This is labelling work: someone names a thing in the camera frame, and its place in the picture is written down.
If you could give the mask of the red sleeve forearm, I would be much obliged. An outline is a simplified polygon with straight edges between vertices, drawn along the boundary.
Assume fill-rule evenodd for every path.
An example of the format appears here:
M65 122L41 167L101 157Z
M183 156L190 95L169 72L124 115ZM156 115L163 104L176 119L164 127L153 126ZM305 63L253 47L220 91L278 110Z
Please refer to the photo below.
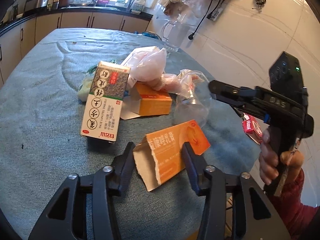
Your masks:
M279 197L269 200L284 222L292 239L320 239L319 207L304 205L301 200L304 172L295 181L285 184Z

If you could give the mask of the right hand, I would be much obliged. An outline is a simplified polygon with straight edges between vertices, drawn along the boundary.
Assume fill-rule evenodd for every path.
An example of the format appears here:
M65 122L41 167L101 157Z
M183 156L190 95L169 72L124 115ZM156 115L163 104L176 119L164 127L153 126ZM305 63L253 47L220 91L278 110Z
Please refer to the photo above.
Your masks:
M286 184L293 183L297 180L304 178L304 172L302 165L304 163L304 155L296 150L295 153L291 154L290 151L283 152L280 157L272 150L270 145L271 135L270 129L266 129L263 132L262 142L260 144L260 155L259 155L259 171L260 178L266 185L270 185L278 176L279 172L277 166L279 162L282 162L288 166L288 174Z

